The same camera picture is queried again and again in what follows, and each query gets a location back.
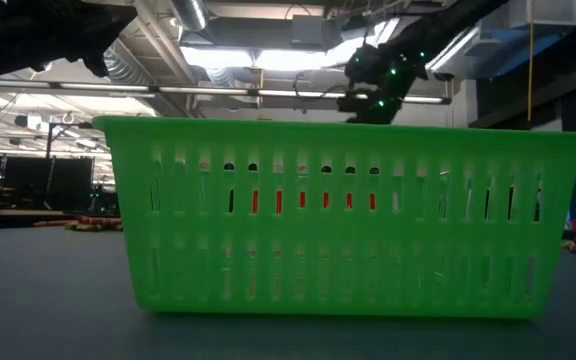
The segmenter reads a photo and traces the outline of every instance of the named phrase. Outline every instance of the green plastic basket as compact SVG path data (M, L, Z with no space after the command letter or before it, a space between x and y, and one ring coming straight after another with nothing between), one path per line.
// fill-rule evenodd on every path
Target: green plastic basket
M576 134L93 124L147 310L527 318L545 306Z

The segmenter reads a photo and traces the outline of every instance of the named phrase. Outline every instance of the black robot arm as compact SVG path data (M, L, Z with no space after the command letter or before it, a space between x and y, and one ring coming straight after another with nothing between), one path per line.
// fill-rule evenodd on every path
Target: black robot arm
M389 124L415 79L428 80L426 64L460 32L508 1L458 0L445 10L420 17L378 48L366 44L357 49L346 64L350 90L338 99L339 111L356 113L348 119L351 123ZM359 83L377 88L355 90Z

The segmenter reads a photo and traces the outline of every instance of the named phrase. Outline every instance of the ceiling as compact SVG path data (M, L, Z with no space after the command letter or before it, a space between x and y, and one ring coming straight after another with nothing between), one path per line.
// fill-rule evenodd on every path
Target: ceiling
M174 21L171 11L170 0L87 0L91 3L105 3L113 5L132 5L139 11L139 17L128 25L121 33L117 44L127 50L129 57L135 61L140 71L146 74L148 82L154 84L199 84L202 86L214 86L201 66L189 65L184 54L179 48L180 32ZM392 1L352 1L352 0L261 0L254 3L245 3L233 0L210 1L207 0L208 9L211 12L211 21L215 19L274 19L280 20L303 15L310 12L313 16L322 16L332 19L348 12L366 10L368 6L383 6ZM419 2L425 5L431 1ZM392 36L395 36L408 23L415 18L404 17L399 20ZM231 68L238 86L257 87L262 84L264 88L278 90L292 90L298 71L254 71L244 68ZM69 63L59 60L52 63L49 71L35 73L31 69L24 69L15 73L6 74L1 78L12 80L44 80L61 82L85 82L85 83L109 83L111 80L97 78L92 75L81 62ZM324 91L336 84L346 83L343 72L339 70L320 69L307 71L297 79L300 90ZM410 93L423 96L445 95L445 84L439 81L417 81ZM78 122L90 121L100 114L117 115L154 115L159 109L153 109L147 101L140 98L130 98L121 94L100 97L98 94L91 96L73 95L47 95L47 94L20 94L0 93L0 153L18 152L24 156L44 156L46 149L45 129L21 128L14 124L15 117L25 114L39 114L44 122L61 122L62 118L74 119ZM210 116L219 114L221 117L241 118L260 114L257 110L257 99L230 99L199 97L188 99L183 95L167 97L176 106L179 112L177 116ZM274 109L272 114L283 119L290 118L293 110L303 110L303 105L294 99L265 99L263 108ZM334 101L322 100L309 102L308 109L313 111L335 111ZM20 145L10 137L19 136ZM81 140L93 142L92 147L82 146ZM95 181L112 183L112 165L108 148L105 146L103 136L96 130L79 129L70 127L68 131L62 131L60 137L54 141L52 151L58 156L95 156Z

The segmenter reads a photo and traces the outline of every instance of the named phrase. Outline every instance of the yellow cable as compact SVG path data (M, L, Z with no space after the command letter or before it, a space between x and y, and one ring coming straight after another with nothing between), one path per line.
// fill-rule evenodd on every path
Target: yellow cable
M534 5L530 19L530 64L528 65L528 122L532 121L532 86L533 86L532 78L533 78L534 58L535 58L535 21L533 19L533 16L534 16Z

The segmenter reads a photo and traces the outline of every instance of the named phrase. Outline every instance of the table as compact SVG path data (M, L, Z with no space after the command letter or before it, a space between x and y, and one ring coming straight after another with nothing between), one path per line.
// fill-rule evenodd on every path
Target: table
M0 359L573 359L576 255L536 321L157 315L121 233L0 230Z

